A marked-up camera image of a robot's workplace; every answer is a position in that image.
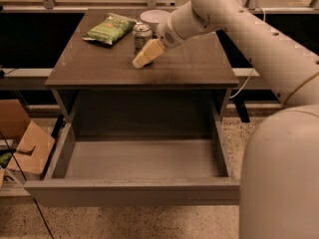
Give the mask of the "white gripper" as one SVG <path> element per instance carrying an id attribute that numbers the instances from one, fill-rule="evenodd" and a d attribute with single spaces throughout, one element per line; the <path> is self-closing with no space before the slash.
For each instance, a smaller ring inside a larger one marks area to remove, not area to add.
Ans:
<path id="1" fill-rule="evenodd" d="M 173 15 L 165 17 L 157 26 L 157 39 L 151 39 L 143 46 L 133 60 L 133 66 L 137 69 L 151 63 L 159 57 L 167 48 L 175 48 L 185 41 L 182 33 L 182 25 Z"/>

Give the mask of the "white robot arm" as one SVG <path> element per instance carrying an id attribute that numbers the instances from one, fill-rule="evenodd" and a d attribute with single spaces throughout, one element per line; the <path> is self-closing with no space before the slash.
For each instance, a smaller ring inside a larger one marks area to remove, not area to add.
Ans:
<path id="1" fill-rule="evenodd" d="M 251 135 L 242 160 L 239 239 L 319 239 L 319 56 L 240 0 L 189 0 L 157 26 L 136 68 L 167 48 L 222 30 L 283 108 Z"/>

